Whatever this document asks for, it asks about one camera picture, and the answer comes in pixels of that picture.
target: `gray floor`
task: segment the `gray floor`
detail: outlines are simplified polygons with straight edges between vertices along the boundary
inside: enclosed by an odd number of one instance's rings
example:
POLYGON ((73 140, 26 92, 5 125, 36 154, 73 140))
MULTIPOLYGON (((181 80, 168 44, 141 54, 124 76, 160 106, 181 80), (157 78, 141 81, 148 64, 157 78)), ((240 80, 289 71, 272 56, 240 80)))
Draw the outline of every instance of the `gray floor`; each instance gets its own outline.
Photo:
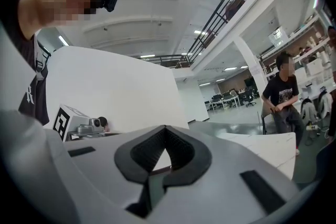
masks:
MULTIPOLYGON (((228 110, 219 109, 209 113, 209 120, 206 122, 192 122, 189 124, 191 130, 208 135, 217 136, 221 133, 254 134, 262 135, 262 125, 252 116, 260 111, 261 105, 257 103, 254 107, 241 106, 240 108, 230 108, 228 110)), ((325 119, 324 123, 329 123, 330 119, 325 119)), ((267 134, 275 133, 275 127, 267 125, 267 134)), ((327 139, 322 132, 316 136, 316 131, 305 131, 303 134, 299 150, 300 155, 296 157, 293 180, 295 182, 310 182, 313 180, 316 171, 316 155, 319 150, 327 145, 327 139), (312 136, 313 143, 306 145, 310 141, 308 136, 312 136)))

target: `gray jeans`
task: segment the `gray jeans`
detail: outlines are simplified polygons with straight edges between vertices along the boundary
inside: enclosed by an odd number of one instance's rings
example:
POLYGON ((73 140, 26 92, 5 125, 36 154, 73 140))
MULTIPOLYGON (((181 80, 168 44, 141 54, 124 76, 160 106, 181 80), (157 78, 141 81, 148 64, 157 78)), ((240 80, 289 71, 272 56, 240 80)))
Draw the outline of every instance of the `gray jeans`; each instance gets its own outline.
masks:
POLYGON ((291 130, 288 130, 288 126, 294 126, 296 146, 299 146, 303 132, 305 131, 305 125, 299 112, 290 105, 284 107, 280 112, 273 113, 273 117, 279 134, 290 132, 291 130))

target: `brown wall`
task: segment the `brown wall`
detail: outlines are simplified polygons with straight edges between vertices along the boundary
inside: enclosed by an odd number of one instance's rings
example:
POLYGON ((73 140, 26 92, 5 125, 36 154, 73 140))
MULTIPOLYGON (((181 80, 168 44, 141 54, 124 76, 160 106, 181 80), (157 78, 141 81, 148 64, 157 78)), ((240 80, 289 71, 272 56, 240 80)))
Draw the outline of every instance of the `brown wall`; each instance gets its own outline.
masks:
POLYGON ((247 70, 243 71, 242 73, 239 73, 238 75, 219 83, 218 87, 220 89, 220 92, 224 93, 224 92, 227 92, 227 91, 229 91, 233 88, 236 91, 238 91, 242 88, 246 88, 244 80, 248 79, 249 77, 251 77, 251 73, 247 69, 247 70))
MULTIPOLYGON (((307 46, 307 41, 309 40, 310 37, 312 37, 316 44, 318 43, 317 37, 316 37, 316 30, 318 32, 320 32, 320 34, 323 36, 325 35, 324 33, 324 29, 322 24, 320 23, 320 21, 316 21, 313 25, 313 27, 306 32, 305 34, 303 34, 301 37, 299 37, 297 40, 295 40, 291 45, 289 45, 286 49, 284 49, 284 51, 292 54, 293 56, 296 56, 299 54, 299 48, 305 48, 307 46)), ((267 59, 264 61, 264 65, 268 66, 271 63, 273 63, 275 61, 275 59, 277 58, 277 56, 281 53, 282 51, 280 51, 279 53, 275 54, 274 56, 272 56, 271 58, 267 59)))

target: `camera lens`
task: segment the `camera lens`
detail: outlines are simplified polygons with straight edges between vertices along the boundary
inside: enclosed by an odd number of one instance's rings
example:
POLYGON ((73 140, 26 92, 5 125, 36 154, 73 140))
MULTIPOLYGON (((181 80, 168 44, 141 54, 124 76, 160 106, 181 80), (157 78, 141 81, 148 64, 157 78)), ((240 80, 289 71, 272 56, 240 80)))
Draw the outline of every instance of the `camera lens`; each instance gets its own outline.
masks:
POLYGON ((94 123, 94 125, 95 125, 96 127, 99 127, 99 126, 100 126, 100 121, 97 120, 97 119, 95 119, 93 123, 94 123))

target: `neck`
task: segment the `neck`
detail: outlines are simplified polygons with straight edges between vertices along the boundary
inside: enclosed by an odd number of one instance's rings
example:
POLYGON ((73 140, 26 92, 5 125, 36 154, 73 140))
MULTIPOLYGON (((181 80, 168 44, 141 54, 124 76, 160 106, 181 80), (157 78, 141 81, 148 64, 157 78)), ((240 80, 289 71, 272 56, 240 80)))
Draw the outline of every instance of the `neck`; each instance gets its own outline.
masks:
POLYGON ((282 81, 287 81, 288 80, 288 75, 285 74, 284 72, 280 71, 279 72, 279 77, 282 81))
POLYGON ((19 0, 17 17, 22 34, 30 40, 42 28, 39 19, 38 0, 19 0))

